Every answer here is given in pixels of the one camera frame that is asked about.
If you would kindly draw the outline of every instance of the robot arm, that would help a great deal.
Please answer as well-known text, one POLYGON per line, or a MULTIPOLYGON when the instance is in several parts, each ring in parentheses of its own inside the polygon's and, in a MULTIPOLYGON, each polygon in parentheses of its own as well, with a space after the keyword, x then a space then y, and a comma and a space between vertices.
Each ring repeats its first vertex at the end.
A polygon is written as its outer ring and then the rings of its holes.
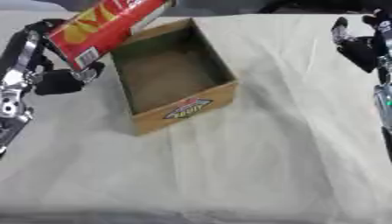
POLYGON ((32 119, 33 109, 23 101, 26 94, 32 90, 37 95, 77 92, 104 68, 101 62, 94 62, 78 73, 70 69, 54 70, 53 63, 44 55, 45 49, 56 53, 46 34, 64 22, 46 19, 27 25, 10 38, 0 58, 0 156, 32 119))
POLYGON ((332 27, 333 42, 338 52, 365 72, 377 70, 380 84, 374 88, 374 102, 392 161, 392 17, 385 10, 376 10, 373 16, 364 16, 363 22, 374 28, 374 36, 351 36, 347 32, 347 20, 340 17, 332 27))
POLYGON ((33 109, 24 96, 81 91, 98 78, 102 56, 175 6, 176 0, 101 0, 70 20, 44 19, 15 33, 0 57, 0 157, 33 109), (54 69, 49 50, 71 69, 54 69))

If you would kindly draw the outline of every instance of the pringles can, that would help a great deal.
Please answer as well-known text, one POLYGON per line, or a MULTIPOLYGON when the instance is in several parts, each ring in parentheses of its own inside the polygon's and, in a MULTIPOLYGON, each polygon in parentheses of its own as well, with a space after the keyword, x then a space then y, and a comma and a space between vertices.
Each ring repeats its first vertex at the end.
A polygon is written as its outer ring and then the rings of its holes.
POLYGON ((175 5, 176 0, 102 0, 48 34, 74 71, 82 71, 175 5))

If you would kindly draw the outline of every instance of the yellow logo on can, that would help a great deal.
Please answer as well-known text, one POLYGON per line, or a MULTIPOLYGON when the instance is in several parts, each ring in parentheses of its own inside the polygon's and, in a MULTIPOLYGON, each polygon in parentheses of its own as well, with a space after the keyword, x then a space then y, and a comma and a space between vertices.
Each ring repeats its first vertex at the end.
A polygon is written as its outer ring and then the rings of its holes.
POLYGON ((88 34, 98 32, 98 29, 105 23, 115 19, 103 3, 98 4, 92 9, 81 13, 73 23, 68 24, 64 30, 66 42, 80 44, 86 41, 88 34))

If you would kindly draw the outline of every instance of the table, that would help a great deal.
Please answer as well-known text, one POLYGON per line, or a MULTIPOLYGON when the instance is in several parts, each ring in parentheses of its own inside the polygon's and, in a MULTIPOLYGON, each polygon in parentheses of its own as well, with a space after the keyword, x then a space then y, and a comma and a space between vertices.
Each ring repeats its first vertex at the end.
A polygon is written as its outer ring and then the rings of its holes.
MULTIPOLYGON (((2 12, 0 46, 26 24, 71 16, 2 12)), ((335 52, 336 18, 197 18, 239 78, 234 103, 146 136, 130 135, 109 56, 83 92, 29 95, 35 120, 0 163, 0 212, 104 213, 108 223, 389 223, 376 76, 335 52)), ((350 20, 353 33, 371 33, 350 20)))

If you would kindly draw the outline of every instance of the cardboard box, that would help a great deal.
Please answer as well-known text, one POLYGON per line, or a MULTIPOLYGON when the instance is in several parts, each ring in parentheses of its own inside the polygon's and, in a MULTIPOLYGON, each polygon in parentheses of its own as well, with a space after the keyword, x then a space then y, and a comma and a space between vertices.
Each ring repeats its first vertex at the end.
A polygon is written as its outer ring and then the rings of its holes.
POLYGON ((234 98, 236 78, 192 19, 138 33, 112 57, 137 135, 234 98))

